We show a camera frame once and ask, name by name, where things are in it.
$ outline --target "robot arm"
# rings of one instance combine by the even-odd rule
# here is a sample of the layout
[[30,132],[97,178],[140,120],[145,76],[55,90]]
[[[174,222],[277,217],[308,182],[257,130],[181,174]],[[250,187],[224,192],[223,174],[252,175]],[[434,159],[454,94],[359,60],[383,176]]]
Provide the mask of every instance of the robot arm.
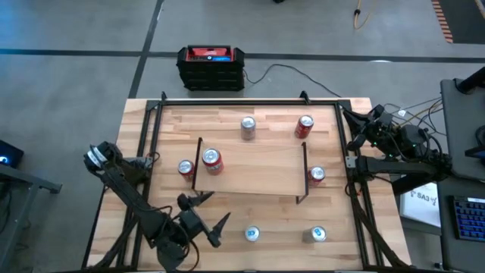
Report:
[[136,185],[149,178],[149,167],[143,161],[129,162],[123,159],[120,150],[111,143],[103,142],[84,155],[84,164],[89,172],[110,187],[120,199],[133,210],[142,227],[142,232],[151,248],[157,248],[158,261],[167,271],[173,271],[188,255],[187,249],[193,239],[205,233],[213,247],[219,247],[221,231],[230,213],[226,214],[211,230],[194,210],[213,192],[197,197],[180,194],[177,205],[180,213],[171,218],[170,214],[150,206],[136,190]]

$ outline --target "wooden tabletop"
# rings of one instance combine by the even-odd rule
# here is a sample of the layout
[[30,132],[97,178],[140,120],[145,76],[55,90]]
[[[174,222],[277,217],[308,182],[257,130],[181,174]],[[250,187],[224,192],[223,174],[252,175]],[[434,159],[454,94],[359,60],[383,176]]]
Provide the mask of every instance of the wooden tabletop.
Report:
[[[371,110],[368,98],[350,99],[352,110]],[[125,157],[136,155],[146,99],[129,99],[126,103],[117,145]],[[196,211],[209,227],[231,212],[222,233],[222,245],[211,247],[205,236],[195,239],[200,249],[196,270],[335,270],[361,269],[354,218],[349,197],[344,193],[346,173],[336,126],[334,108],[325,105],[302,106],[165,106],[158,135],[157,151],[161,158],[154,165],[149,202],[152,206],[172,205],[179,212],[176,198],[181,193],[193,194],[190,184],[177,172],[180,160],[195,160],[197,140],[216,143],[243,143],[239,123],[245,116],[257,123],[256,139],[261,145],[298,146],[302,140],[294,137],[296,121],[301,115],[312,115],[315,125],[305,139],[308,146],[308,166],[322,165],[325,180],[309,190],[309,196],[299,205],[294,196],[247,193],[216,193]],[[346,126],[346,138],[349,129]],[[152,126],[145,148],[149,150]],[[378,151],[369,145],[364,155]],[[392,187],[384,181],[369,183],[377,229],[399,258],[410,263]],[[88,265],[99,261],[122,230],[126,206],[110,190],[106,192],[89,254]],[[256,225],[261,230],[258,242],[250,243],[244,230]],[[323,243],[302,242],[302,232],[315,225],[327,230]],[[368,254],[375,263],[370,236],[365,231]],[[127,257],[131,257],[131,247]],[[191,268],[196,260],[192,251],[179,269]],[[142,242],[140,270],[162,270],[156,251]]]

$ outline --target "white paper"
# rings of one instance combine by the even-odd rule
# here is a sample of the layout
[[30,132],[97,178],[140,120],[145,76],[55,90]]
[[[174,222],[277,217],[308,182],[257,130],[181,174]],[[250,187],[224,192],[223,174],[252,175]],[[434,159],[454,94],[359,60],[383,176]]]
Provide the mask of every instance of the white paper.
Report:
[[402,194],[400,215],[440,228],[440,204],[437,185],[428,183]]

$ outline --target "blue light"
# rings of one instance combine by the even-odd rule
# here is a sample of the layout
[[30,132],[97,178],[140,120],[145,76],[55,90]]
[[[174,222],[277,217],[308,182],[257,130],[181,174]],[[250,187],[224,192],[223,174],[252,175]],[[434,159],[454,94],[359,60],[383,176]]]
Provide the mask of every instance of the blue light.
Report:
[[9,161],[8,157],[0,155],[0,163],[8,164]]
[[230,57],[213,57],[212,61],[230,61]]

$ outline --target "concrete floor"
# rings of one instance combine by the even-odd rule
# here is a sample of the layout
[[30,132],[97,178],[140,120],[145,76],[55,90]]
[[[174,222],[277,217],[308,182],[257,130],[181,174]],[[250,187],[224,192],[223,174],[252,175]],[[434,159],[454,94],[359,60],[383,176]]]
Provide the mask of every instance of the concrete floor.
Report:
[[[141,51],[156,0],[3,0],[0,49]],[[231,44],[251,53],[485,57],[485,45],[445,42],[430,1],[376,1],[368,25],[352,30],[356,0],[166,0],[152,51],[187,44]],[[364,2],[363,13],[370,1]],[[30,246],[16,269],[81,266],[101,183],[83,165],[89,144],[114,142],[139,58],[0,55],[0,139],[25,150],[21,169],[64,185],[40,193],[25,231]],[[412,105],[439,96],[440,80],[466,77],[483,64],[246,60],[251,80],[273,63],[290,64],[348,97],[373,105]],[[138,98],[331,96],[303,76],[276,67],[239,93],[186,91],[172,58],[149,58]],[[445,131],[443,116],[433,121]],[[446,139],[440,137],[446,148]],[[439,237],[405,231],[413,264],[440,262]]]

